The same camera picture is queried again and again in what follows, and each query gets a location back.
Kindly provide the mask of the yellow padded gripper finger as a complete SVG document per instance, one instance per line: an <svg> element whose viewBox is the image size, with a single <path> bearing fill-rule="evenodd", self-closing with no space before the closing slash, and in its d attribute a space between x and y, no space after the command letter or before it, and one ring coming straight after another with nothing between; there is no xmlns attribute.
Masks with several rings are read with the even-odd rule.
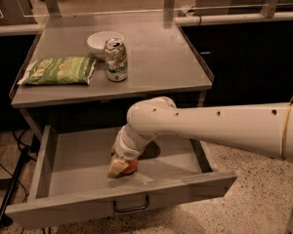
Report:
<svg viewBox="0 0 293 234"><path fill-rule="evenodd" d="M117 177L123 171L129 167L129 163L126 160L119 158L118 156L113 156L109 165L108 177Z"/></svg>

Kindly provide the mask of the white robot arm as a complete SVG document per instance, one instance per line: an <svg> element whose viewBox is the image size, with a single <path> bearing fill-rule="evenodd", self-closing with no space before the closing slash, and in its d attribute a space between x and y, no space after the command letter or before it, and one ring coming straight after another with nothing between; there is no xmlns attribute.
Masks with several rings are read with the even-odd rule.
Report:
<svg viewBox="0 0 293 234"><path fill-rule="evenodd" d="M147 145L169 135L219 143L293 164L293 102L179 108L167 97L142 100L111 149L109 174L132 173Z"/></svg>

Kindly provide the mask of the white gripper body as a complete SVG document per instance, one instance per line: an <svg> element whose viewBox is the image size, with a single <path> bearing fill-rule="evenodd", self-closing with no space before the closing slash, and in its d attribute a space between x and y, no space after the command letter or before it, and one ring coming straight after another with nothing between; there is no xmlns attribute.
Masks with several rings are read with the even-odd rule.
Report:
<svg viewBox="0 0 293 234"><path fill-rule="evenodd" d="M132 161L140 156L140 152L128 147L122 138L117 137L112 146L112 153L119 158L127 161Z"/></svg>

